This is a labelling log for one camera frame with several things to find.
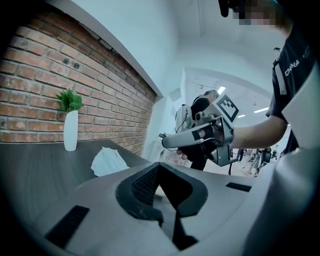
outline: gray table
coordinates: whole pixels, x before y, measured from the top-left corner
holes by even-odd
[[[19,217],[30,224],[95,178],[91,164],[102,147],[118,150],[129,167],[149,163],[108,139],[78,142],[73,152],[63,143],[0,144],[0,182]]]

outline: potted plant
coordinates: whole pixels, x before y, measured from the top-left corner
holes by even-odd
[[[66,111],[63,128],[63,143],[66,151],[74,151],[77,147],[78,139],[78,110],[83,106],[81,96],[67,89],[56,95],[60,101],[62,111]]]

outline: white tissue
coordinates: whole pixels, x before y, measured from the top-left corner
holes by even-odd
[[[98,177],[120,172],[128,168],[117,150],[106,147],[102,147],[93,159],[91,166],[94,174]]]

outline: black slot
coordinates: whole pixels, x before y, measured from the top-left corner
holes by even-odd
[[[245,191],[245,192],[249,192],[251,189],[251,186],[241,185],[241,184],[237,184],[237,183],[233,183],[233,182],[230,182],[225,186],[228,188],[232,188],[235,190],[241,190],[241,191]]]
[[[45,238],[64,249],[88,212],[89,208],[76,205],[51,229]]]

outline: green plant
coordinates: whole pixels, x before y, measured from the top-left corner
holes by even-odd
[[[81,96],[73,93],[70,89],[60,92],[60,95],[56,94],[56,98],[61,101],[61,107],[59,109],[66,112],[79,110],[84,106]]]

